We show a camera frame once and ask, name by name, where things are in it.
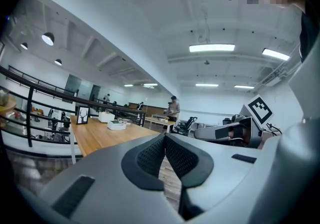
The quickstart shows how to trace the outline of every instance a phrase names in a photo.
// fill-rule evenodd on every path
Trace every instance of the floor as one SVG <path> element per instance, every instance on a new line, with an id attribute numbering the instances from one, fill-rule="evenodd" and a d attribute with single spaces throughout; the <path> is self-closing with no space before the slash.
<path id="1" fill-rule="evenodd" d="M 152 125 L 152 130 L 162 132 L 162 126 Z M 7 150 L 12 163 L 15 181 L 38 195 L 42 188 L 61 171 L 72 165 L 71 159 L 33 157 Z M 164 182 L 164 194 L 173 208 L 178 211 L 181 182 L 165 157 L 159 173 Z"/>

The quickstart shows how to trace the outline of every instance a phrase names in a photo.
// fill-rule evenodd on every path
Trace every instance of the white device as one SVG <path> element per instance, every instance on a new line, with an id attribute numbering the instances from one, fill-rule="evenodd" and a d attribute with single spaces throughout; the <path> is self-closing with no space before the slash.
<path id="1" fill-rule="evenodd" d="M 113 121 L 114 119 L 115 119 L 115 115 L 114 114 L 110 114 L 110 113 L 107 113 L 107 112 L 99 112 L 98 120 L 100 122 L 106 123 L 106 122 Z"/>
<path id="2" fill-rule="evenodd" d="M 121 121 L 110 121 L 108 123 L 108 129 L 110 129 L 110 130 L 125 130 L 126 124 Z"/>

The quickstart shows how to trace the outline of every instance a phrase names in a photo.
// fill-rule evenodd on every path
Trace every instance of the white ceiling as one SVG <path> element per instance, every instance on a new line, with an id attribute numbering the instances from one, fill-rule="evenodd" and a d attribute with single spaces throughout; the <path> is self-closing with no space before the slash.
<path id="1" fill-rule="evenodd" d="M 300 63 L 301 13 L 294 7 L 280 9 L 271 5 L 247 4 L 246 0 L 132 1 L 143 10 L 153 36 L 163 46 L 181 86 L 201 82 L 219 83 L 219 87 L 226 90 L 233 89 L 234 85 L 255 86 L 273 70 L 285 76 Z M 52 31 L 57 47 L 83 58 L 106 75 L 119 77 L 122 83 L 149 80 L 117 53 L 103 47 L 85 29 L 37 0 L 23 0 L 14 16 L 24 22 L 21 31 L 31 31 L 34 34 L 31 37 L 38 37 L 46 30 Z M 189 45 L 205 43 L 206 39 L 211 43 L 235 44 L 235 51 L 189 52 Z M 291 58 L 283 63 L 263 56 L 264 48 L 291 55 Z"/>

